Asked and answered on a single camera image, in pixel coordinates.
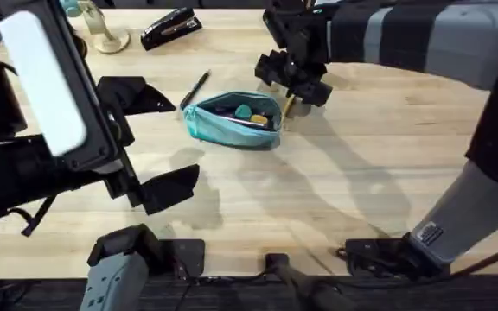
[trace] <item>green object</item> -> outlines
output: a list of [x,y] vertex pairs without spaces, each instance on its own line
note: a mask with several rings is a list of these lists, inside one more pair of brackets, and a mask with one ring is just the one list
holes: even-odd
[[235,110],[235,117],[243,120],[247,120],[252,116],[252,109],[248,105],[239,105],[238,109]]
[[[240,105],[248,105],[270,120],[266,130],[256,129],[227,120],[211,111],[234,111]],[[282,110],[276,100],[266,94],[254,92],[228,92],[200,103],[192,104],[183,111],[189,135],[193,138],[244,148],[270,148],[279,139]]]

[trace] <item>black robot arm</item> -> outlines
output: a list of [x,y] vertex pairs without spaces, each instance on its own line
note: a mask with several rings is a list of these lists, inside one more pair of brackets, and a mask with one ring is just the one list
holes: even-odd
[[285,51],[262,55],[256,76],[286,86],[307,104],[328,100],[332,89],[321,78],[330,62],[433,73],[491,91],[463,172],[404,238],[346,241],[338,256],[352,274],[443,274],[498,229],[497,2],[363,0],[305,9],[277,0],[264,19]]
[[323,105],[330,62],[364,62],[432,73],[491,90],[498,75],[498,3],[341,1],[298,9],[274,1],[265,24],[285,52],[255,69],[303,99]]

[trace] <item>black stapler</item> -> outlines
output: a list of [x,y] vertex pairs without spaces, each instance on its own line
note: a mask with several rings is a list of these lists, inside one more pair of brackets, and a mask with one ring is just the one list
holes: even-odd
[[203,25],[193,9],[174,10],[165,17],[154,22],[141,35],[141,42],[146,51],[173,41],[181,36],[201,29]]

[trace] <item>wooden table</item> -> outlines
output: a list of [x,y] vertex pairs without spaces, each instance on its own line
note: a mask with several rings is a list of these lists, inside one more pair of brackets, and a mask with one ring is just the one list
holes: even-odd
[[[211,69],[195,100],[237,90],[282,98],[282,90],[269,90],[253,76],[260,54],[275,48],[262,10],[199,10],[203,30],[145,52],[138,35],[167,12],[107,10],[110,28],[127,27],[132,41],[116,55],[90,48],[86,59],[95,80],[143,75],[178,104]],[[72,23],[89,43],[84,21]],[[4,48],[0,59],[6,60]],[[29,120],[26,133],[35,133],[23,92],[11,79]],[[85,277],[98,237],[142,222],[160,238],[204,239],[206,276],[254,275],[268,252],[288,253],[306,273],[346,274],[333,249],[347,238],[400,237],[453,182],[488,94],[361,64],[329,65],[325,79],[335,88],[329,102],[307,116],[296,109],[273,151],[195,140],[176,113],[130,117],[136,142],[128,152],[140,179],[199,163],[195,197],[148,217],[125,198],[111,200],[99,183],[60,195],[31,238],[20,235],[22,220],[9,216],[0,221],[0,278]],[[498,232],[454,269],[495,251]],[[498,264],[483,272],[498,273]]]

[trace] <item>black pen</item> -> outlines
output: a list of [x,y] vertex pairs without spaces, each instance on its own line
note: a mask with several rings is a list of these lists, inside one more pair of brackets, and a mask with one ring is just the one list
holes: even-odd
[[182,102],[180,103],[180,109],[181,110],[186,109],[186,107],[189,105],[189,102],[191,101],[191,99],[193,99],[193,97],[195,96],[195,94],[197,93],[197,91],[199,91],[199,89],[203,86],[203,84],[205,83],[205,81],[207,81],[208,76],[210,74],[211,74],[211,71],[207,70],[207,72],[204,73],[201,76],[201,78],[199,79],[199,81],[197,81],[197,84],[194,86],[194,89],[191,90],[191,92],[189,92],[188,95],[186,95],[186,97],[182,99]]

